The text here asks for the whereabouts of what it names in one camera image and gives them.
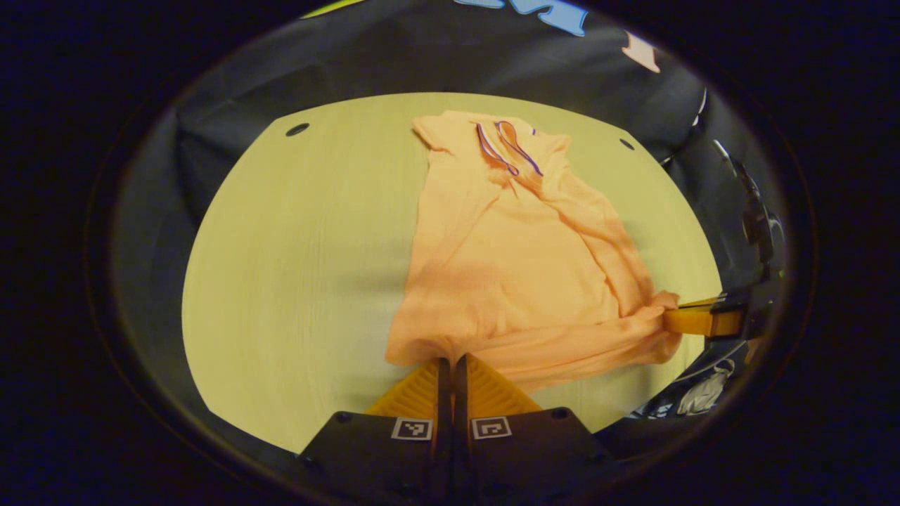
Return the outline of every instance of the wrinkled fabric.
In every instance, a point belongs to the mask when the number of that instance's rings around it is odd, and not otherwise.
[[[460,112],[413,130],[429,166],[388,362],[472,353],[532,392],[671,358],[678,297],[654,292],[612,205],[570,171],[569,136]]]

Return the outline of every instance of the cable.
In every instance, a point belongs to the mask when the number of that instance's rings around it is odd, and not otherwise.
[[[700,370],[697,371],[696,373],[693,373],[693,374],[690,374],[690,375],[686,375],[686,376],[684,376],[683,378],[678,378],[677,380],[671,382],[670,384],[675,384],[675,383],[677,383],[677,382],[679,382],[679,381],[684,381],[684,380],[686,380],[686,379],[689,379],[689,378],[692,378],[692,377],[694,377],[694,376],[696,376],[696,375],[699,375],[700,373],[705,373],[705,372],[708,371],[709,369],[712,369],[713,367],[718,366],[719,362],[722,362],[723,360],[725,360],[726,358],[730,357],[731,355],[734,355],[734,353],[735,353],[737,350],[741,349],[741,346],[743,346],[743,345],[745,345],[745,344],[747,344],[747,341],[741,341],[741,344],[737,345],[736,347],[734,347],[733,350],[729,351],[729,352],[728,352],[728,355],[725,355],[724,357],[719,358],[718,360],[716,360],[716,361],[713,362],[712,364],[710,364],[710,365],[708,365],[708,366],[706,366],[706,367],[700,369]]]

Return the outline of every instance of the white printed graphic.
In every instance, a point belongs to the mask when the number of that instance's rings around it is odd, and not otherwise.
[[[489,439],[512,436],[509,421],[505,416],[472,419],[472,438]]]
[[[431,440],[431,420],[415,418],[398,418],[394,424],[392,439],[405,439],[409,441]]]

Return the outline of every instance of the light wooden table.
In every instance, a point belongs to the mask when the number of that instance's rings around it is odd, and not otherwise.
[[[681,301],[718,295],[706,237],[678,188],[627,132],[487,95],[383,95],[283,117],[222,184],[184,282],[184,347],[209,409],[302,451],[334,411],[364,411],[411,369],[383,354],[401,303],[426,148],[412,118],[516,116],[572,137],[571,170],[603,192],[649,267]],[[285,133],[307,122],[297,135]],[[620,141],[626,140],[634,150]],[[703,349],[685,336],[660,366],[630,366],[533,395],[599,430],[649,400]]]

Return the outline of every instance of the shirt sleeve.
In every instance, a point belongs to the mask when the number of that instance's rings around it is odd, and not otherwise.
[[[450,151],[448,121],[440,116],[419,116],[412,120],[412,130],[434,151]]]

